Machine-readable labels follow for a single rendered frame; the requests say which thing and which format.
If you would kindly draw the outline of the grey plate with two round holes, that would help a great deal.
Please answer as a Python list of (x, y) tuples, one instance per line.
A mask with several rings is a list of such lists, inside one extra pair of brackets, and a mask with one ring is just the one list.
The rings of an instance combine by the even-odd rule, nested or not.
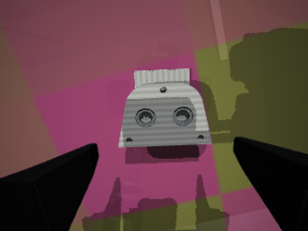
[[(181, 110), (188, 111), (186, 120), (176, 118)], [(151, 121), (141, 121), (142, 112), (150, 112)], [(118, 147), (191, 144), (212, 144), (203, 100), (194, 87), (183, 82), (147, 83), (129, 94)]]

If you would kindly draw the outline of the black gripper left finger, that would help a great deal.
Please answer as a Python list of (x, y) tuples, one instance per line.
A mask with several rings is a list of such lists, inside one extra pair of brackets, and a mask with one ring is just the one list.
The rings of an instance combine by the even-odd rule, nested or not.
[(69, 231), (99, 160), (97, 143), (0, 178), (0, 231)]

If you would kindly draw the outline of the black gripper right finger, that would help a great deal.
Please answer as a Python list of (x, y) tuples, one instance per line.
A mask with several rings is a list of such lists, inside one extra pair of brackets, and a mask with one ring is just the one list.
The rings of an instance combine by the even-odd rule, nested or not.
[(234, 153), (283, 231), (308, 231), (308, 154), (238, 137)]

